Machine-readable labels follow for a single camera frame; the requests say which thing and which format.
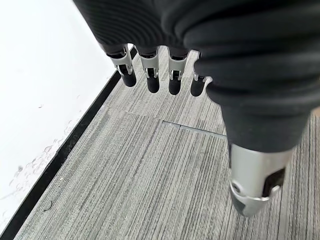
prosthetic hand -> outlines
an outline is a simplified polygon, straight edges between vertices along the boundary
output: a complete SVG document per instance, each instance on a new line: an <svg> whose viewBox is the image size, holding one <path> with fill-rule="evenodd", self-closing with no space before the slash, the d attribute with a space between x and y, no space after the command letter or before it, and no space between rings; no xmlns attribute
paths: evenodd
<svg viewBox="0 0 320 240"><path fill-rule="evenodd" d="M122 75L136 83L136 46L148 89L159 90L158 46L168 46L169 91L180 91L189 50L191 84L221 106L237 211L252 216L279 191L292 149L320 105L318 0L74 0Z"/></svg>

black baseboard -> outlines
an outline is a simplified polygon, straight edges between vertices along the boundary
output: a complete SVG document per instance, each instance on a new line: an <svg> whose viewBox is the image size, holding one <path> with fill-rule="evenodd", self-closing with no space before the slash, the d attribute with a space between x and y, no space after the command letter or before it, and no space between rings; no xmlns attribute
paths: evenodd
<svg viewBox="0 0 320 240"><path fill-rule="evenodd" d="M137 50L133 47L130 50L131 57L134 58L137 54ZM37 180L29 194L26 196L18 210L15 212L14 216L6 226L6 229L3 231L0 236L0 240L13 240L20 228L24 224L25 220L31 213L32 209L37 204L38 200L42 196L42 194L47 189L48 185L51 183L53 178L56 176L57 172L67 160L70 152L85 132L92 119L97 114L98 110L106 101L107 97L110 95L112 90L115 88L117 83L119 82L121 76L118 71L116 71L109 82L105 85L103 90L100 92L98 97L91 104L89 109L86 111L82 119L76 125L76 127L72 130L68 138L65 140L63 145L57 151L56 155L53 157L51 162L48 164L47 168L44 170L40 178Z"/></svg>

white wall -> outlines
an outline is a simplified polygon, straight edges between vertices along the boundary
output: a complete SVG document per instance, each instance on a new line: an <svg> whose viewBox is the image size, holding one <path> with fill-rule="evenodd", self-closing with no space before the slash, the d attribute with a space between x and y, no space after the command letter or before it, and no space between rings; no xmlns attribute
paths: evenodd
<svg viewBox="0 0 320 240"><path fill-rule="evenodd" d="M71 0L0 2L0 234L114 72Z"/></svg>

gray carpet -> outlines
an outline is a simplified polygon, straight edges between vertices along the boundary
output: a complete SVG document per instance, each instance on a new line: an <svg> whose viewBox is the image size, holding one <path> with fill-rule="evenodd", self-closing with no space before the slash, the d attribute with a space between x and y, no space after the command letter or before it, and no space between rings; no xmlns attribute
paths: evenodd
<svg viewBox="0 0 320 240"><path fill-rule="evenodd" d="M227 140L219 108L189 94L119 83L20 229L17 240L320 239L320 118L312 116L283 190L259 214L239 216L228 191Z"/></svg>

black fingertip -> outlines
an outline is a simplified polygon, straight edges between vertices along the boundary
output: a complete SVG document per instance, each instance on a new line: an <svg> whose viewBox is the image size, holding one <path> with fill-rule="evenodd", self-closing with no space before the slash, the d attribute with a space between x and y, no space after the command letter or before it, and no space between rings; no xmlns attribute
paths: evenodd
<svg viewBox="0 0 320 240"><path fill-rule="evenodd" d="M194 97L200 96L204 90L204 86L205 83L202 80L196 81L195 79L193 79L190 89L191 95Z"/></svg>
<svg viewBox="0 0 320 240"><path fill-rule="evenodd" d="M125 74L125 75L123 75L121 77L122 77L122 80L123 80L124 84L127 87L133 87L137 83L137 78L136 78L136 74L135 74L134 70L132 71L132 73L130 75L129 74Z"/></svg>
<svg viewBox="0 0 320 240"><path fill-rule="evenodd" d="M146 79L146 84L151 93L155 94L159 91L159 77L149 77Z"/></svg>
<svg viewBox="0 0 320 240"><path fill-rule="evenodd" d="M169 92L172 95L177 95L180 92L181 81L177 79L169 80Z"/></svg>

